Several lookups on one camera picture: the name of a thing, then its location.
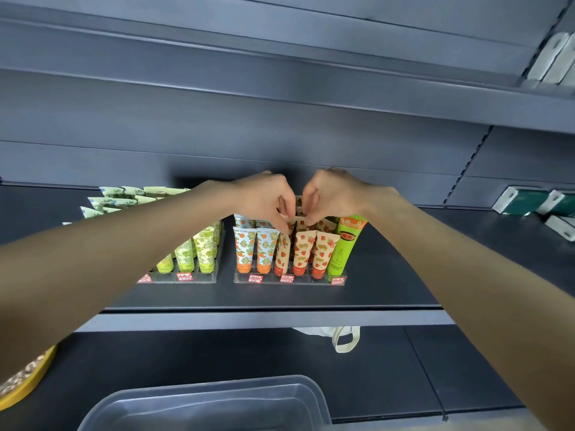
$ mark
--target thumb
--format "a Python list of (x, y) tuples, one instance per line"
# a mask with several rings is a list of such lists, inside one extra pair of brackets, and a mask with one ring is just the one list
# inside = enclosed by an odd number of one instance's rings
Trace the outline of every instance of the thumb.
[(305, 224), (306, 225), (313, 225), (316, 224), (320, 219), (323, 219), (327, 216), (327, 209), (324, 203), (321, 200), (315, 205), (315, 208), (308, 212), (308, 215), (305, 217)]
[(273, 227), (276, 230), (279, 230), (284, 234), (289, 233), (288, 223), (286, 222), (285, 218), (277, 210), (271, 214), (271, 217), (269, 218), (269, 222), (270, 222), (270, 224), (273, 225)]

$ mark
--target bag handle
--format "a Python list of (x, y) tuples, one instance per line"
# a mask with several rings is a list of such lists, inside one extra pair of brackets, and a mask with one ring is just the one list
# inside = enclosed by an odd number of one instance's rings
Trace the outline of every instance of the bag handle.
[(351, 342), (344, 343), (343, 345), (338, 345), (339, 336), (341, 335), (341, 332), (344, 328), (344, 326), (338, 326), (334, 331), (334, 335), (331, 337), (331, 342), (335, 348), (335, 352), (349, 352), (354, 349), (359, 342), (359, 326), (353, 326), (351, 327), (351, 335), (353, 336)]

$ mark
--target clear acrylic tray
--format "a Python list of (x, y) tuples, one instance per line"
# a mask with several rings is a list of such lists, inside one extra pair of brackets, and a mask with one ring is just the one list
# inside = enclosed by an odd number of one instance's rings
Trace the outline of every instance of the clear acrylic tray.
[(291, 262), (287, 265), (287, 273), (278, 277), (274, 273), (274, 265), (276, 264), (276, 260), (271, 264), (271, 270), (269, 274), (260, 274), (256, 267), (256, 261), (252, 262), (251, 271), (247, 274), (243, 274), (237, 271), (234, 273), (234, 283), (239, 284), (312, 284), (312, 285), (324, 285), (324, 286), (343, 286), (347, 280), (347, 274), (345, 270), (341, 275), (327, 275), (326, 274), (321, 278), (321, 280), (316, 280), (312, 277), (311, 274), (311, 264), (305, 269), (305, 274), (302, 276), (296, 276), (291, 273)]
[(172, 283), (193, 283), (193, 284), (213, 284), (217, 280), (217, 273), (220, 270), (221, 252), (224, 250), (225, 230), (222, 228), (220, 234), (220, 244), (217, 247), (217, 256), (214, 261), (214, 270), (205, 274), (199, 270), (198, 259), (194, 259), (196, 267), (194, 272), (180, 272), (178, 264), (174, 260), (174, 270), (168, 274), (158, 272), (156, 267), (151, 272), (144, 275), (138, 283), (172, 284)]

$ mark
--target price tag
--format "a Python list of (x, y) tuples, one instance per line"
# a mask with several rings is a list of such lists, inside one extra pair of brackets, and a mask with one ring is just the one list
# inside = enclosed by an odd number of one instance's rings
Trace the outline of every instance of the price tag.
[(263, 275), (249, 275), (248, 283), (262, 284)]
[(346, 282), (346, 278), (345, 277), (333, 277), (331, 279), (331, 285), (332, 286), (343, 286), (343, 284)]
[(149, 274), (144, 275), (142, 278), (138, 280), (138, 283), (151, 283), (152, 277)]
[(191, 272), (177, 272), (178, 281), (194, 281)]
[(279, 279), (280, 283), (293, 283), (293, 280), (296, 276), (295, 275), (282, 275), (282, 277)]

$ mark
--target white bag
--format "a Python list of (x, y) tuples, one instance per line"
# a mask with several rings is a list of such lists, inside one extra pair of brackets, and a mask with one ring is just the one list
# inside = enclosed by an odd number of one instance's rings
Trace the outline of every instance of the white bag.
[[(359, 342), (359, 326), (311, 326), (306, 328), (294, 328), (301, 333), (310, 336), (331, 337), (331, 342), (335, 352), (349, 352), (355, 348)], [(339, 337), (352, 334), (352, 340), (349, 343), (338, 345)]]

